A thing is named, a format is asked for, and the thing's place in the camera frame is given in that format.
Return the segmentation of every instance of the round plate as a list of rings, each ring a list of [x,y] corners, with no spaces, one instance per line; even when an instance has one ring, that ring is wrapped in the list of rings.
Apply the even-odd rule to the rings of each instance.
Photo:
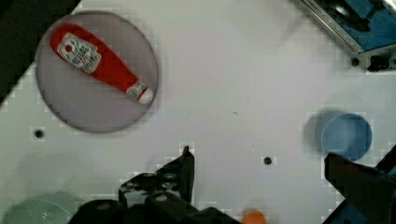
[[[52,31],[64,22],[79,25],[104,41],[154,95],[158,88],[155,55],[135,26],[110,13],[79,13],[52,25],[35,55],[37,85],[50,110],[68,125],[90,133],[115,132],[142,118],[152,103],[139,104],[124,92],[61,60],[52,51]]]

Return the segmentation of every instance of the white surface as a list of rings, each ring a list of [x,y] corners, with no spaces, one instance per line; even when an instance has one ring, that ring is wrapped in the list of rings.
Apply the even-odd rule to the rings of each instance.
[[[68,188],[115,198],[135,172],[156,170],[190,144],[197,207],[234,217],[254,207],[270,224],[321,223],[343,198],[324,179],[311,117],[331,107],[367,118],[374,143],[364,164],[396,142],[396,76],[350,68],[288,1],[83,0],[78,8],[91,9],[117,13],[148,37],[162,69],[158,111],[123,132],[78,133],[45,107],[31,67],[0,110],[5,196]],[[33,137],[36,127],[44,140]],[[262,163],[267,156],[273,165]]]

